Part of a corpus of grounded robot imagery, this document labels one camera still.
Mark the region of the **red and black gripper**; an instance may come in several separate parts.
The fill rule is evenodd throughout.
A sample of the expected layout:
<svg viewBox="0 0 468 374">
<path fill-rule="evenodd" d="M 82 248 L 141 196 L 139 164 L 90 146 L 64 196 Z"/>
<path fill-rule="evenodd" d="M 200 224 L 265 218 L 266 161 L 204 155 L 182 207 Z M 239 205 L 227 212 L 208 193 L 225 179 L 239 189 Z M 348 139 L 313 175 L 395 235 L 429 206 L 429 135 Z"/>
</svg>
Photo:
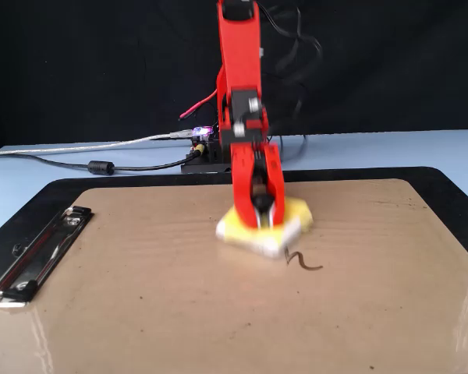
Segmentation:
<svg viewBox="0 0 468 374">
<path fill-rule="evenodd" d="M 232 145 L 232 191 L 233 202 L 239 219 L 249 228 L 257 228 L 257 214 L 251 200 L 252 177 L 254 169 L 254 151 L 251 144 L 263 143 L 268 134 L 268 117 L 265 111 L 259 118 L 242 117 L 241 122 L 231 122 L 229 118 L 219 120 L 219 142 L 224 152 L 230 151 Z M 280 225 L 285 213 L 285 190 L 282 166 L 278 146 L 264 144 L 264 155 L 267 170 L 267 189 L 274 197 L 270 210 L 271 225 Z"/>
</svg>

